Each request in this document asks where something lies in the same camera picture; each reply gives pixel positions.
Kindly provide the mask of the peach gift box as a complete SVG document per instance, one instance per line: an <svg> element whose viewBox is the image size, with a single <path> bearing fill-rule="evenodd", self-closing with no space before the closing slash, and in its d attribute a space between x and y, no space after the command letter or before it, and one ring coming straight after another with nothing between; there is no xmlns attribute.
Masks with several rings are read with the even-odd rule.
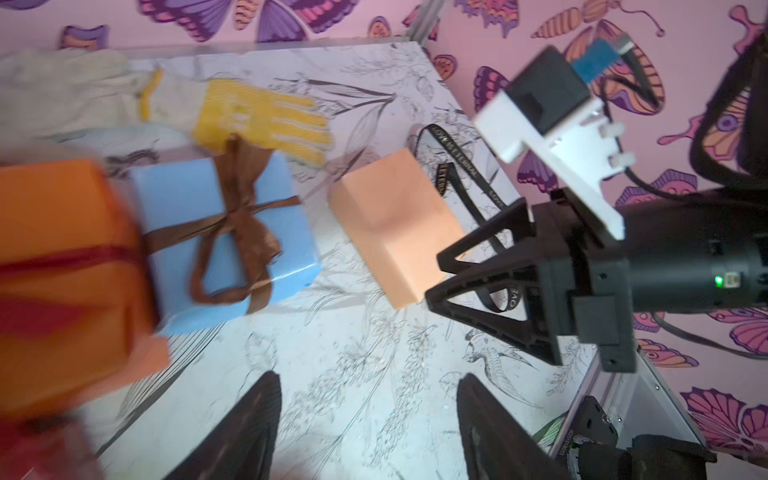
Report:
<svg viewBox="0 0 768 480"><path fill-rule="evenodd" d="M437 255L465 235L407 149L343 175L329 207L396 310L443 280Z"/></svg>

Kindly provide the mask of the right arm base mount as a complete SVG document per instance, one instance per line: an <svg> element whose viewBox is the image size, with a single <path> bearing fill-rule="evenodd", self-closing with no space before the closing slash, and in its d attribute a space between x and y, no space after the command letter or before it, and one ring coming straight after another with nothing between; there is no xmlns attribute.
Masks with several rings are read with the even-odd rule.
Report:
<svg viewBox="0 0 768 480"><path fill-rule="evenodd" d="M664 435L642 434L626 448L592 396L584 397L553 452L573 479L706 479L717 455L704 446Z"/></svg>

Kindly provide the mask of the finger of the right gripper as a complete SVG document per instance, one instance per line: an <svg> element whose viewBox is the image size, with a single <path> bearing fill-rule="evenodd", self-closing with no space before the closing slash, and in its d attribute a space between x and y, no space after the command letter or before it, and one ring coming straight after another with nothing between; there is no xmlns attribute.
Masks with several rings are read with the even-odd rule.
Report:
<svg viewBox="0 0 768 480"><path fill-rule="evenodd" d="M481 263L459 259L461 254L483 243L491 246L494 256ZM443 272L454 275L479 267L480 273L491 279L502 274L509 279L535 279L535 253L536 227L529 218L528 203L521 197L492 218L480 218L475 230L437 255L437 262Z"/></svg>
<svg viewBox="0 0 768 480"><path fill-rule="evenodd" d="M469 307L454 301L468 293L489 295L515 288L524 300L524 320L507 317L499 307ZM429 289L430 311L476 328L552 366L561 364L557 334L547 324L544 291L533 267L514 269L490 263L474 264Z"/></svg>

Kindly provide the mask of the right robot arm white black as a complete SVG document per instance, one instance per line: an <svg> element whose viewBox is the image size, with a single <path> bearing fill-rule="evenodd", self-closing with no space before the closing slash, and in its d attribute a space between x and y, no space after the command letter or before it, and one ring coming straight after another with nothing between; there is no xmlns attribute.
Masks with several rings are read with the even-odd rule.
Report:
<svg viewBox="0 0 768 480"><path fill-rule="evenodd" d="M609 68L659 103L627 35L576 59L543 49L480 110L474 124L503 162L527 153L560 186L546 203L524 199L445 248L446 279L429 309L548 363L558 340L597 347L608 372L636 369L633 316L761 307L767 302L767 37L730 66L694 130L689 162L709 191L646 185L646 202L614 206L604 180L633 176L609 111ZM591 89L591 84L601 87Z"/></svg>

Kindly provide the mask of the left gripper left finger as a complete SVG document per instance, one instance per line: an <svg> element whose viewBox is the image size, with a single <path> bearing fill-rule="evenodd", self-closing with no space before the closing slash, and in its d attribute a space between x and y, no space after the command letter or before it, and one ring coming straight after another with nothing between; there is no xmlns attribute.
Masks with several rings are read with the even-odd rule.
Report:
<svg viewBox="0 0 768 480"><path fill-rule="evenodd" d="M168 479L267 479L282 407L279 376L264 373Z"/></svg>

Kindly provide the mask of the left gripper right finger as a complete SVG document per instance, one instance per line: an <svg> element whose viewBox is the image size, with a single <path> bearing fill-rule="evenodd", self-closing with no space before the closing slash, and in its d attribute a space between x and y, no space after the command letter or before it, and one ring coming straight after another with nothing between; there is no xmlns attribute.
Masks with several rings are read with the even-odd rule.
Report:
<svg viewBox="0 0 768 480"><path fill-rule="evenodd" d="M567 479L558 465L486 386L467 374L456 392L461 442L470 479Z"/></svg>

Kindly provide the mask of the brown ribbon bow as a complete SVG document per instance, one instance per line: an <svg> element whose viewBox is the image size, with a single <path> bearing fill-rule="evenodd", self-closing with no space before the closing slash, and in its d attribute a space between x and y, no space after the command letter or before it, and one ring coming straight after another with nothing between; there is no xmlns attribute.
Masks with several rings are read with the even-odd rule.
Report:
<svg viewBox="0 0 768 480"><path fill-rule="evenodd" d="M232 134L225 152L214 158L225 211L202 219L163 227L143 235L145 252L154 254L188 240L200 240L188 281L189 294L206 305L234 304L247 300L247 312L265 308L272 295L268 266L282 253L277 236L256 215L271 209L299 206L291 196L257 204L255 183L265 172L274 151L258 147ZM213 249L219 237L231 234L244 269L246 283L210 293L204 286Z"/></svg>

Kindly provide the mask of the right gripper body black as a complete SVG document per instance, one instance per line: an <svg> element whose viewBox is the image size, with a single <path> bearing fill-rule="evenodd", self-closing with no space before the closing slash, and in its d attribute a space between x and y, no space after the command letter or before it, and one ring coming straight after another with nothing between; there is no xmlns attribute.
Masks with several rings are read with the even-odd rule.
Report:
<svg viewBox="0 0 768 480"><path fill-rule="evenodd" d="M629 261L623 243L569 189L532 209L544 322L557 340L597 349L606 372L637 370Z"/></svg>

